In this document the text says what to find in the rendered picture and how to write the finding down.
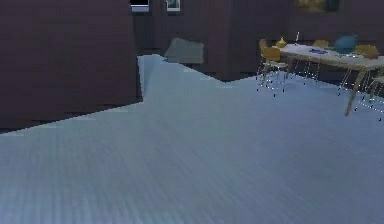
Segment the teal round vase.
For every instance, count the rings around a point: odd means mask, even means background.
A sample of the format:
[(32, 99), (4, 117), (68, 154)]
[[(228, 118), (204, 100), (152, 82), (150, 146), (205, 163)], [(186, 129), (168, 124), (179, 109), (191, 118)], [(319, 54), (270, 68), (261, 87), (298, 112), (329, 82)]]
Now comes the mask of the teal round vase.
[(355, 50), (357, 40), (356, 34), (342, 36), (335, 41), (333, 50), (339, 54), (349, 54)]

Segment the grey floor cushion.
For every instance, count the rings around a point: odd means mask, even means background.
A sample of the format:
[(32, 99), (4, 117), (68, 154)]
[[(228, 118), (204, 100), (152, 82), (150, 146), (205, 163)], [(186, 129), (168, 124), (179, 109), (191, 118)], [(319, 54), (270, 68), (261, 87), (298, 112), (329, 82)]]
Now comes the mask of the grey floor cushion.
[(164, 57), (172, 63), (202, 64), (204, 62), (204, 44), (182, 38), (174, 38)]

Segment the pale wooden dining table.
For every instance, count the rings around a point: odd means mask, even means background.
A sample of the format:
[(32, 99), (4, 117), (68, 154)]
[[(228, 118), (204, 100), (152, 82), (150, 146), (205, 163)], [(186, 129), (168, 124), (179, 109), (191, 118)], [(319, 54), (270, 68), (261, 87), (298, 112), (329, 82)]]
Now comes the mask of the pale wooden dining table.
[(374, 70), (379, 70), (381, 74), (384, 73), (384, 56), (379, 56), (377, 59), (368, 59), (363, 56), (349, 57), (332, 50), (326, 50), (325, 54), (316, 54), (311, 53), (311, 49), (313, 49), (313, 46), (287, 44), (285, 47), (281, 48), (280, 51), (283, 56), (289, 58), (290, 66), (293, 66), (294, 60), (300, 60), (358, 71), (358, 75), (354, 81), (353, 89), (345, 110), (346, 116), (350, 114), (353, 101), (363, 79), (367, 77), (367, 74)]

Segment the white framed dark window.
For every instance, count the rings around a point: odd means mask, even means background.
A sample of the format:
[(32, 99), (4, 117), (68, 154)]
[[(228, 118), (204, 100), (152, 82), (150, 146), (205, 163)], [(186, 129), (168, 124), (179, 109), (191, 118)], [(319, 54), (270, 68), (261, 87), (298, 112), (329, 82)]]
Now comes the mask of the white framed dark window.
[(130, 0), (132, 12), (148, 12), (150, 0)]

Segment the yellow green wall painting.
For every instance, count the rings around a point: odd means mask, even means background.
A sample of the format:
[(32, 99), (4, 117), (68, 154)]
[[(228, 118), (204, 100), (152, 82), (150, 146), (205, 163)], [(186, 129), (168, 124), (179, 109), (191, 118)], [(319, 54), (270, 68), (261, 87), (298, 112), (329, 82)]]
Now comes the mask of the yellow green wall painting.
[(341, 0), (297, 0), (297, 7), (308, 12), (336, 12)]

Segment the white framed wall picture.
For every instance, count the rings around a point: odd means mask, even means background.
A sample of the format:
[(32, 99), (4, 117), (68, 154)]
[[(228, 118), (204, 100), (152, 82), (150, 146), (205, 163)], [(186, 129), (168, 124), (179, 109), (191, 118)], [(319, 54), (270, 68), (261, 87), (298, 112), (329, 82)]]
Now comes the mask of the white framed wall picture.
[(180, 0), (166, 0), (166, 7), (168, 12), (177, 12), (181, 9)]

